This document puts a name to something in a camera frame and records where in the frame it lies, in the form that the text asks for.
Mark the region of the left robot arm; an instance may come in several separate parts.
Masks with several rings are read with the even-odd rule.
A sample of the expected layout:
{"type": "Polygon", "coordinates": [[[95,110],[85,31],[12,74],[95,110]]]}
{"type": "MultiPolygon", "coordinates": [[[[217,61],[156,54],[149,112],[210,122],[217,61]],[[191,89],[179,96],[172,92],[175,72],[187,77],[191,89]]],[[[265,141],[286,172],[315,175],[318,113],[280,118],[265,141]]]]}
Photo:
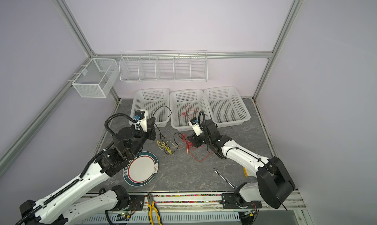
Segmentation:
{"type": "Polygon", "coordinates": [[[77,203],[95,186],[116,175],[136,159],[147,140],[156,139],[155,117],[138,110],[135,117],[124,113],[108,117],[104,123],[113,141],[92,157],[83,171],[50,195],[37,201],[28,200],[20,206],[19,225],[68,225],[85,219],[100,211],[123,210],[132,200],[123,186],[77,203]]]}

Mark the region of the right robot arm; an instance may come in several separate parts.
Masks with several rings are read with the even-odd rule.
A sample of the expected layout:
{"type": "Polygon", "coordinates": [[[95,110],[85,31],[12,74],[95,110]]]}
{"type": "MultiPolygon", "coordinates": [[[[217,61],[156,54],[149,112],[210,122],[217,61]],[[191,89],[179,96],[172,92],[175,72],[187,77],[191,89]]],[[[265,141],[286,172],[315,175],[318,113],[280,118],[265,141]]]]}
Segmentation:
{"type": "Polygon", "coordinates": [[[188,140],[194,147],[206,145],[221,159],[230,159],[241,165],[257,179],[256,183],[245,182],[235,188],[235,202],[230,206],[247,207],[255,200],[263,200],[274,209],[280,208],[296,189],[296,186],[280,158],[261,156],[241,146],[234,139],[222,135],[212,120],[193,118],[189,126],[194,133],[188,140]]]}

